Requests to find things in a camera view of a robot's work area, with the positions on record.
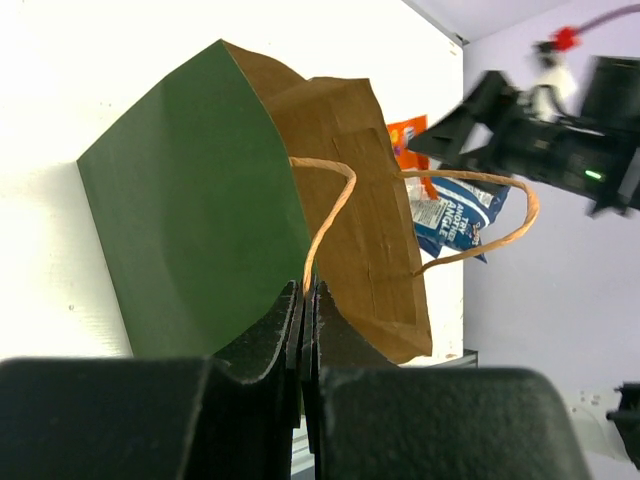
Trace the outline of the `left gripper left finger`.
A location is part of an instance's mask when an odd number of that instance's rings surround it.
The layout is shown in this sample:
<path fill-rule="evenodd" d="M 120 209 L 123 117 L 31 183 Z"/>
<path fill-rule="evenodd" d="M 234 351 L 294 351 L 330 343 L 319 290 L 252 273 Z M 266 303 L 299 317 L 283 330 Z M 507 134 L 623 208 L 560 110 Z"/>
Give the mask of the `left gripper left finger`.
<path fill-rule="evenodd" d="M 207 421 L 213 479 L 290 477 L 301 306 L 300 287 L 290 281 L 264 316 L 215 355 Z"/>

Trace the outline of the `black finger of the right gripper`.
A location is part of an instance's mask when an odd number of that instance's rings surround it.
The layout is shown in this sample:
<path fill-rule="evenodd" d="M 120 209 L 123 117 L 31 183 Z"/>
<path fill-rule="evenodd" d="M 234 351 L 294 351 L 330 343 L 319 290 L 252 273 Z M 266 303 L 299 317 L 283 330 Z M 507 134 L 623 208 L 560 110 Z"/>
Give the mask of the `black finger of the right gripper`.
<path fill-rule="evenodd" d="M 445 117 L 411 138 L 411 152 L 434 158 L 446 165 L 483 173 L 498 173 L 489 159 L 487 145 L 463 153 L 476 125 L 496 133 L 515 106 L 515 88 L 496 70 L 485 71 L 472 91 Z"/>

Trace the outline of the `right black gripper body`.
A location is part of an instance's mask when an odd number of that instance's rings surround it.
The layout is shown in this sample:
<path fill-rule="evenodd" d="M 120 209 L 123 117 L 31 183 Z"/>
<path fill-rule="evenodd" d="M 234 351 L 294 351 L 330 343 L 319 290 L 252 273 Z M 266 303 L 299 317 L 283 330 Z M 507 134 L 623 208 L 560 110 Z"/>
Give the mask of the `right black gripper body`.
<path fill-rule="evenodd" d="M 492 136 L 492 159 L 509 173 L 593 201 L 589 214 L 639 208 L 639 60 L 594 60 L 580 111 L 554 83 L 533 86 Z"/>

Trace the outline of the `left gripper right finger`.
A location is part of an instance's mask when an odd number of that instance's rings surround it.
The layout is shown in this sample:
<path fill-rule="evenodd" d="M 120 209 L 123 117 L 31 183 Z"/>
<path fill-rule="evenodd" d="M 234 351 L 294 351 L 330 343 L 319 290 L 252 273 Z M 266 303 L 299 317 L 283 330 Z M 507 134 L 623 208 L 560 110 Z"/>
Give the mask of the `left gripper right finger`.
<path fill-rule="evenodd" d="M 396 479 L 400 368 L 341 314 L 329 287 L 306 299 L 302 390 L 318 479 Z"/>

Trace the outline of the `green paper bag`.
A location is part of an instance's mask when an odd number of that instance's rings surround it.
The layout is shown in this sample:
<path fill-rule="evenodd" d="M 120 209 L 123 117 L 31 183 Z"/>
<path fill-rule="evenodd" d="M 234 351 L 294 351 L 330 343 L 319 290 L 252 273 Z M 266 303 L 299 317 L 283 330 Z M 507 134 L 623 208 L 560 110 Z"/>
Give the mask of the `green paper bag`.
<path fill-rule="evenodd" d="M 217 41 L 78 168 L 135 356 L 213 354 L 312 274 L 390 361 L 431 353 L 426 264 L 367 79 Z"/>

